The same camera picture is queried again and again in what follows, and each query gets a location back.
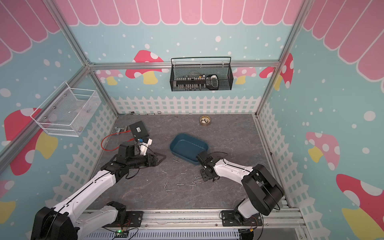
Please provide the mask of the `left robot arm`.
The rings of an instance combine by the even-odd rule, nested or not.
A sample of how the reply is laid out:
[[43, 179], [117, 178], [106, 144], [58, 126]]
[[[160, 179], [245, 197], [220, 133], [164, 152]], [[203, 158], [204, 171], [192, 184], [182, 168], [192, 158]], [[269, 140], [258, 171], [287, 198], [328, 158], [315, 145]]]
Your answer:
[[82, 217], [82, 213], [118, 181], [128, 179], [130, 170], [158, 166], [166, 156], [153, 152], [145, 143], [124, 143], [120, 150], [80, 189], [52, 208], [43, 207], [34, 219], [32, 240], [79, 240], [106, 225], [123, 228], [127, 207], [116, 201]]

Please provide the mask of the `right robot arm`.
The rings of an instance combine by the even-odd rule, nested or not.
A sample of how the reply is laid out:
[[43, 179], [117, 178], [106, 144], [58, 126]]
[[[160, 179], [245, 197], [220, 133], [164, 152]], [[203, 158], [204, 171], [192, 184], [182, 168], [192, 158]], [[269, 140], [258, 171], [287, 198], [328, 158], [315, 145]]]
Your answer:
[[268, 216], [280, 207], [279, 201], [285, 196], [285, 191], [265, 166], [238, 165], [206, 151], [198, 154], [197, 160], [203, 167], [201, 175], [205, 182], [227, 178], [245, 189], [247, 198], [233, 211], [233, 219], [238, 224], [245, 224], [257, 214]]

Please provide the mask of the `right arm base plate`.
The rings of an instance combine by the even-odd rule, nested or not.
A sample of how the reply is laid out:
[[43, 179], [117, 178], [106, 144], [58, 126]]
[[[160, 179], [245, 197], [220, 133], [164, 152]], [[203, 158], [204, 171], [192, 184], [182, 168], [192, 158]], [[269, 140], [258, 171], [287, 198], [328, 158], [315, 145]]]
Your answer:
[[260, 214], [255, 214], [249, 218], [244, 218], [235, 210], [223, 210], [219, 214], [224, 227], [261, 227], [263, 225]]

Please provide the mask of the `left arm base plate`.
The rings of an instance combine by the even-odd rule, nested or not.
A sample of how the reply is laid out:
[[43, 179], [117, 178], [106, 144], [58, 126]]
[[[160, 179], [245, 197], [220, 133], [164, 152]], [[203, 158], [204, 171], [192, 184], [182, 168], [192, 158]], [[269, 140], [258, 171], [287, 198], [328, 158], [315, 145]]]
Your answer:
[[143, 211], [126, 211], [118, 213], [117, 219], [107, 227], [134, 228], [140, 227], [143, 220]]

